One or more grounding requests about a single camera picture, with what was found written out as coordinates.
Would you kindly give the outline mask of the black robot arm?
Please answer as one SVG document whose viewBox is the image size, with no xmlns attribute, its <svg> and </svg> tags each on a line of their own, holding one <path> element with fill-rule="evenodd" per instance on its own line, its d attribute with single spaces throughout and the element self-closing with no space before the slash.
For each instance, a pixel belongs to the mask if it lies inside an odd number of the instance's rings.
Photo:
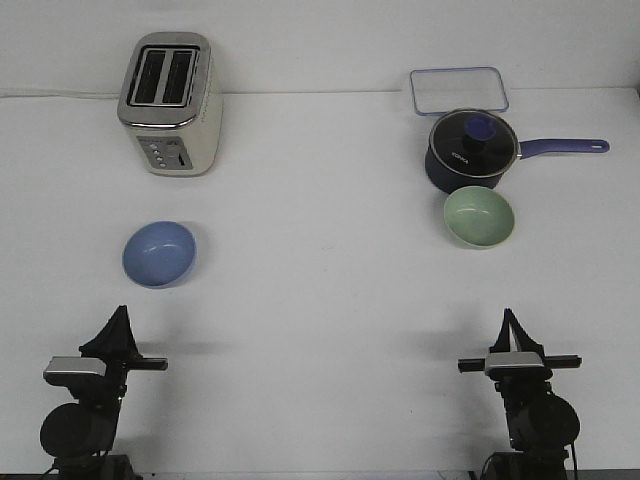
<svg viewBox="0 0 640 480">
<path fill-rule="evenodd" d="M 127 377 L 132 371 L 165 371 L 168 360 L 138 350 L 128 308 L 120 305 L 77 356 L 54 356 L 44 381 L 73 397 L 53 409 L 40 428 L 40 444 L 53 458 L 57 479 L 139 479 L 126 454 L 112 452 Z"/>
<path fill-rule="evenodd" d="M 509 308 L 487 355 L 457 362 L 461 373 L 481 372 L 488 377 L 503 401 L 511 450 L 490 454 L 481 479 L 568 477 L 565 462 L 575 457 L 580 421 L 573 406 L 553 392 L 551 378 L 556 369 L 581 364 L 578 355 L 547 355 Z"/>
</svg>

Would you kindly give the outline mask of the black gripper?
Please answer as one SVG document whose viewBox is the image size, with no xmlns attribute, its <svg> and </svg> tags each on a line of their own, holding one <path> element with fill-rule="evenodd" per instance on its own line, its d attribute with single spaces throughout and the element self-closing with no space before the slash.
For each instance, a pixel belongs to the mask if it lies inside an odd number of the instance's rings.
<svg viewBox="0 0 640 480">
<path fill-rule="evenodd" d="M 99 383 L 100 395 L 124 395 L 130 371 L 165 371 L 168 368 L 167 358 L 143 357 L 140 354 L 128 309 L 124 305 L 115 310 L 102 330 L 80 346 L 79 351 L 83 357 L 98 357 L 106 365 Z"/>
<path fill-rule="evenodd" d="M 525 375 L 507 376 L 494 381 L 496 390 L 500 393 L 540 393 L 549 390 L 549 380 L 555 369 L 579 368 L 582 358 L 578 355 L 544 356 L 544 347 L 534 341 L 521 326 L 517 317 L 509 308 L 503 312 L 503 320 L 495 343 L 489 348 L 491 354 L 508 353 L 511 351 L 511 330 L 517 348 L 521 352 L 536 353 L 545 365 L 544 372 L 534 372 Z M 459 359 L 457 368 L 460 373 L 482 372 L 484 374 L 485 358 Z"/>
</svg>

